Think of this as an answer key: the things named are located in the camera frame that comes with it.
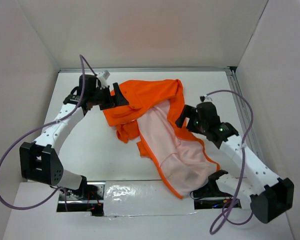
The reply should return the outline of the orange jacket with pink lining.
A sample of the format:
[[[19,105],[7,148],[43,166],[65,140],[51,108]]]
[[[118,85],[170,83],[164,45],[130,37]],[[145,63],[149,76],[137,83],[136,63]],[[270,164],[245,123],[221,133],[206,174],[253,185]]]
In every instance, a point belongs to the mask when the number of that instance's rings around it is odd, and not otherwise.
[[[117,138],[128,143],[139,137],[139,154],[153,161],[164,185],[179,199],[203,187],[220,170],[205,151],[203,140],[176,120],[185,105],[179,79],[128,80],[119,84],[128,105],[104,110]]]

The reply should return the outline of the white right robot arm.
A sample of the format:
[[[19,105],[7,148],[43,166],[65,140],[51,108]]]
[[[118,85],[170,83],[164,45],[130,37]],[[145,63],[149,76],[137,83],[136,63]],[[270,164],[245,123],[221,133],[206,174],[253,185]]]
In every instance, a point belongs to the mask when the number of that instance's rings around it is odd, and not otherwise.
[[[243,209],[250,209],[262,223],[267,224],[293,206],[294,184],[268,168],[243,142],[239,132],[228,122],[222,122],[212,102],[193,107],[185,105],[175,122],[192,133],[204,135],[225,153],[243,172],[247,182],[219,170],[209,176],[208,190],[213,196],[222,193],[239,200]]]

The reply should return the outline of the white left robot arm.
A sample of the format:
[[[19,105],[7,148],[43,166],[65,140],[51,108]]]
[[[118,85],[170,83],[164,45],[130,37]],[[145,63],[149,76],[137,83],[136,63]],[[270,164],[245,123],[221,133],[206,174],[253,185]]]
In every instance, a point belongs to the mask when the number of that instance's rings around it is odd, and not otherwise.
[[[87,178],[66,170],[59,159],[60,149],[73,128],[94,106],[104,111],[129,105],[118,83],[111,93],[107,84],[107,70],[97,74],[82,74],[79,85],[64,99],[61,109],[51,125],[32,142],[19,148],[21,176],[30,181],[61,187],[70,191],[78,200],[89,193]]]

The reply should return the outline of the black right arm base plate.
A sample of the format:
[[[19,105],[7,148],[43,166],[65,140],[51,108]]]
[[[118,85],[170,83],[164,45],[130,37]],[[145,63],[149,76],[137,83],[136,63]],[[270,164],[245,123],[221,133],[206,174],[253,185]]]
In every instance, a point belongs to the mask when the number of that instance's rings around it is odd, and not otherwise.
[[[199,189],[192,191],[189,196],[193,199],[195,210],[221,209],[233,199],[233,196],[228,193],[203,192]]]

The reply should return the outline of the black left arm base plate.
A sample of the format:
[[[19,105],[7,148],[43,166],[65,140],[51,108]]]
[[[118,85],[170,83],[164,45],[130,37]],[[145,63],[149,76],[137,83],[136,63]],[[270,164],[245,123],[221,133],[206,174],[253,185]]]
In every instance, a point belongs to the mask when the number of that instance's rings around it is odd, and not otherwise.
[[[60,190],[57,213],[88,213],[94,217],[104,216],[105,183],[89,183],[82,196],[70,189]]]

